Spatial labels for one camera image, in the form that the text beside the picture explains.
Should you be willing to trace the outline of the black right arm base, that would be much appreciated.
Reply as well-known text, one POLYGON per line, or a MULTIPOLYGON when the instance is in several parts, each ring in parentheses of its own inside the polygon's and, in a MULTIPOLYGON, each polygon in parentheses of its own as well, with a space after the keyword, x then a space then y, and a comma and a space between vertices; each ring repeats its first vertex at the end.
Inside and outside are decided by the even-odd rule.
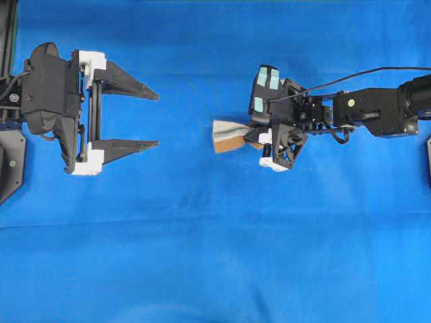
POLYGON ((431 182, 431 137, 426 140, 426 156, 427 156, 427 167, 428 167, 428 179, 431 182))

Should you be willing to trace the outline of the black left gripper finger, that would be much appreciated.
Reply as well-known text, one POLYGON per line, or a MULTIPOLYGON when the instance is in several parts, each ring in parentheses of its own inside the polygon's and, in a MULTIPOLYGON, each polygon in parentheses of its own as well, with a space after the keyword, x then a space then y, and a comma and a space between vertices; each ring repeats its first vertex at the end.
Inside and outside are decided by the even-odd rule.
POLYGON ((108 61, 105 69, 95 69, 94 77, 102 81, 102 94, 116 94, 157 100, 158 94, 129 75, 117 64, 108 61))
POLYGON ((109 139, 92 141, 92 148, 103 150, 103 164, 105 165, 133 153, 139 153, 152 147, 156 147, 158 144, 158 141, 109 139))

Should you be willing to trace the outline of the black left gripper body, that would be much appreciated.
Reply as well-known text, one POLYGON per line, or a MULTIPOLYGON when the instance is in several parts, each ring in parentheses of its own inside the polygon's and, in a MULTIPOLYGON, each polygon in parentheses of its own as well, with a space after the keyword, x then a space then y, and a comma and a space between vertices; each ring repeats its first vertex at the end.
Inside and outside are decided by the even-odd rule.
POLYGON ((84 145, 84 160, 76 160, 81 108, 80 76, 86 76, 89 83, 94 80, 96 69, 106 69, 106 57, 102 52, 76 50, 65 65, 65 103, 60 116, 56 117, 53 133, 61 146, 65 172, 75 176, 95 176, 102 171, 104 152, 93 149, 91 143, 84 145))

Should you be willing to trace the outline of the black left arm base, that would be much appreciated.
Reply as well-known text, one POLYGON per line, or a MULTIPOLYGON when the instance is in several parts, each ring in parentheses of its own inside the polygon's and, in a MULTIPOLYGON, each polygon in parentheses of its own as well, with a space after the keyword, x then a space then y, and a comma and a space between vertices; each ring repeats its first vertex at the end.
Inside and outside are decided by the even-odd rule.
POLYGON ((26 138, 22 134, 22 73, 11 74, 17 1, 1 2, 1 202, 23 182, 26 138))

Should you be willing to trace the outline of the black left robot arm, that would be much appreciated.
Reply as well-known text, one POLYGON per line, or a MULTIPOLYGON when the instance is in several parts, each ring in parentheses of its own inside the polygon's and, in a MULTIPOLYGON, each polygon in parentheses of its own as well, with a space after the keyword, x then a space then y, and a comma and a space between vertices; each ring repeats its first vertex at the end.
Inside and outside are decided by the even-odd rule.
POLYGON ((104 53, 75 50, 60 58, 57 46, 37 46, 24 72, 6 82, 1 102, 16 108, 16 122, 47 141, 58 140, 65 172, 95 176, 105 164, 158 145, 157 141, 103 140, 102 95, 157 100, 158 95, 111 61, 104 53))

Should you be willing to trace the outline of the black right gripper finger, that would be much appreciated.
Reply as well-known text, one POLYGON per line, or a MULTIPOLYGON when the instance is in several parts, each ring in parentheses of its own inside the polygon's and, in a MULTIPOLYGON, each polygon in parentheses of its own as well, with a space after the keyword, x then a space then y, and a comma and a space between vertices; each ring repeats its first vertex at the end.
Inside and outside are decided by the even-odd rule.
POLYGON ((248 123, 249 127, 267 127, 270 123, 271 115, 266 113, 253 113, 251 121, 248 123))
POLYGON ((265 147, 273 149, 272 128, 255 127, 244 136, 244 140, 256 150, 263 150, 265 147))

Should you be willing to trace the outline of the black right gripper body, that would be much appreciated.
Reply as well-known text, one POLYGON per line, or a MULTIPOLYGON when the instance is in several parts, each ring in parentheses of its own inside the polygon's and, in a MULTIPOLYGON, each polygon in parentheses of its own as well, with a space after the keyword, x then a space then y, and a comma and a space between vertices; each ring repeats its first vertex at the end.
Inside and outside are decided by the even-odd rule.
POLYGON ((332 108, 323 104, 324 98, 303 94, 305 89, 285 79, 281 97, 269 101, 271 115, 267 127, 272 128, 273 149, 265 147, 259 165, 275 172, 293 168, 304 148, 308 135, 325 134, 333 123, 332 108))

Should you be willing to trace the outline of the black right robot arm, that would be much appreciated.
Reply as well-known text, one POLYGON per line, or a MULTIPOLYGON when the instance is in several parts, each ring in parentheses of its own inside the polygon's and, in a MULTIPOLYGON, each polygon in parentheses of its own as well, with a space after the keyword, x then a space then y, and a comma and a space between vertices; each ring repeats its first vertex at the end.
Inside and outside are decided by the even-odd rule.
POLYGON ((419 120, 430 119, 430 76, 397 88, 312 96, 290 79, 260 73, 248 113, 245 139, 263 146, 260 165, 283 172, 292 169, 309 135, 329 134, 341 145, 360 126, 375 137, 416 135, 419 120))

